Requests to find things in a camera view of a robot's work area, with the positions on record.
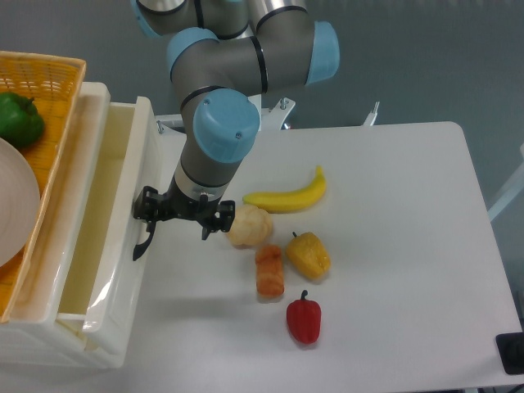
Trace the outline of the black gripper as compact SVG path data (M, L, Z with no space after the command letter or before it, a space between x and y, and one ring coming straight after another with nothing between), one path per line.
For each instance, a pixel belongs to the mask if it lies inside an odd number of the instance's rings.
M155 231L158 221L185 219L197 221L202 226L202 240L212 233L228 233L235 213L235 201L211 201L208 196L198 196L194 200L179 189L174 179L163 195L145 186L133 203L133 217L145 223L148 232Z

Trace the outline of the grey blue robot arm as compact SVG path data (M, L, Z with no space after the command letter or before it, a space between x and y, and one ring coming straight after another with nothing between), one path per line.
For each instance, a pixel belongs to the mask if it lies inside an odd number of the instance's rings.
M185 219L204 236L230 229L224 193L260 127L253 96L333 77L337 33L313 20L302 1L134 1L142 31L169 37L166 62L187 140L169 188L145 187L135 219L153 234Z

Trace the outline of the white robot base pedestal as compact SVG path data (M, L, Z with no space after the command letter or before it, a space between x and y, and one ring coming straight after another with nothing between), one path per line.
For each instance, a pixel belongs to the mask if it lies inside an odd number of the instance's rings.
M279 99L278 103L273 108L262 107L262 97L260 95L248 97L250 103L254 104L260 118L260 125L258 131L264 130L281 130L285 129L285 121L290 106L289 100L286 97Z

